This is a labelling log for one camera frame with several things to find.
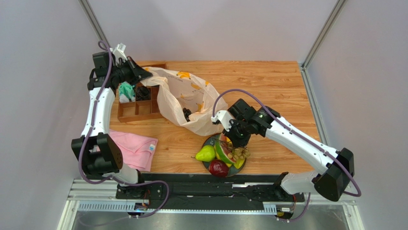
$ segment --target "gray floor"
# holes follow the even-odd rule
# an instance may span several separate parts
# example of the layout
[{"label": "gray floor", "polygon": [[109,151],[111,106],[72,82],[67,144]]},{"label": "gray floor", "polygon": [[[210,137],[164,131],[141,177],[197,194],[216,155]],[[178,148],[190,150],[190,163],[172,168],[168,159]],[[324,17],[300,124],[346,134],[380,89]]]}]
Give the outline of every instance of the gray floor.
[{"label": "gray floor", "polygon": [[[297,216],[303,206],[296,207]],[[77,217],[86,224],[100,224],[126,216],[118,212],[79,212]],[[281,223],[275,217],[264,215],[218,214],[155,214],[143,219],[125,219],[113,224],[90,228],[78,223],[73,230],[348,230],[343,207],[340,205],[309,206],[297,222]]]}]

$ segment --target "dark plate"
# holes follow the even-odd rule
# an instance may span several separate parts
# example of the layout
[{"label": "dark plate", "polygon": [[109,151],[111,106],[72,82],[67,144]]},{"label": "dark plate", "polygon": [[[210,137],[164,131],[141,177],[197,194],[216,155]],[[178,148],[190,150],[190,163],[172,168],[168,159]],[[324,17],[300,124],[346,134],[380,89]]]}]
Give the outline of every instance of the dark plate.
[{"label": "dark plate", "polygon": [[[206,146],[206,145],[214,146],[216,140],[218,140],[218,136],[219,136],[219,135],[220,135],[220,134],[214,134],[214,135],[210,136],[210,137],[204,142],[203,147]],[[246,162],[247,162],[247,159],[245,158],[243,165],[242,165],[241,168],[239,168],[239,169],[235,168],[235,166],[232,165],[232,166],[229,168],[227,177],[233,176],[233,175],[239,173],[239,172],[244,168]],[[208,170],[208,168],[210,167],[210,162],[204,162],[204,161],[203,161],[203,165],[204,165],[204,167]]]}]

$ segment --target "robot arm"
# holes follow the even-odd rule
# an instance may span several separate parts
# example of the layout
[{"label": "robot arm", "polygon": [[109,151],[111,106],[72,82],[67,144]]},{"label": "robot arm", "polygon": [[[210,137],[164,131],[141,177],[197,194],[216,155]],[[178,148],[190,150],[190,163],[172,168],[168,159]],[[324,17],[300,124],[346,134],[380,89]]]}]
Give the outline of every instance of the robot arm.
[{"label": "robot arm", "polygon": [[[122,152],[109,136],[109,122],[119,84],[125,81],[130,84],[137,84],[152,74],[138,66],[131,57],[126,57],[123,53],[124,48],[123,44],[119,44],[113,50],[109,79],[107,79],[102,92],[100,90],[110,65],[109,52],[92,55],[95,68],[91,72],[88,83],[90,96],[88,117],[81,137],[72,140],[71,147],[79,160],[81,147],[85,145],[82,155],[82,170],[89,179],[102,179],[113,175],[125,183],[136,184],[140,172],[123,163]],[[91,133],[85,142],[85,137],[90,129]]]},{"label": "robot arm", "polygon": [[[252,134],[259,134],[284,145],[316,170],[300,174],[285,173],[280,185],[287,193],[318,192],[328,200],[338,201],[350,180],[325,153],[339,160],[351,175],[354,174],[353,153],[346,148],[337,151],[314,140],[290,124],[278,112],[268,109],[276,120],[263,108],[255,111],[244,100],[239,99],[228,111],[218,111],[211,119],[214,124],[222,124],[224,135],[231,140],[234,147],[246,146]],[[290,127],[290,131],[281,124]],[[321,152],[311,142],[325,151]]]}]

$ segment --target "towel label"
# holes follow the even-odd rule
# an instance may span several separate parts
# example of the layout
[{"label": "towel label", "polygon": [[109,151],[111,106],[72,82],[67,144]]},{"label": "towel label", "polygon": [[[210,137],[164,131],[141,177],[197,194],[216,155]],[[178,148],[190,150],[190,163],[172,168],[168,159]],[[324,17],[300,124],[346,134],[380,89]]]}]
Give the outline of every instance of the towel label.
[{"label": "towel label", "polygon": [[156,148],[156,146],[153,145],[153,144],[151,144],[151,145],[149,146],[149,150],[150,150],[150,151],[153,151],[155,148]]}]

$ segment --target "white wall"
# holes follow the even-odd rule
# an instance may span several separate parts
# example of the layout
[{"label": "white wall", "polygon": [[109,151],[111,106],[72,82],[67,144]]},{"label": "white wall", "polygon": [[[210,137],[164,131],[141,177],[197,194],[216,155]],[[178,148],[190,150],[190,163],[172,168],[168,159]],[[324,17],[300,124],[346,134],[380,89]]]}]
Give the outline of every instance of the white wall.
[{"label": "white wall", "polygon": [[329,140],[354,152],[365,229],[407,229],[408,1],[350,0],[309,69]]},{"label": "white wall", "polygon": [[302,62],[336,0],[90,0],[135,60]]},{"label": "white wall", "polygon": [[97,41],[76,0],[1,1],[0,229],[57,227]]}]

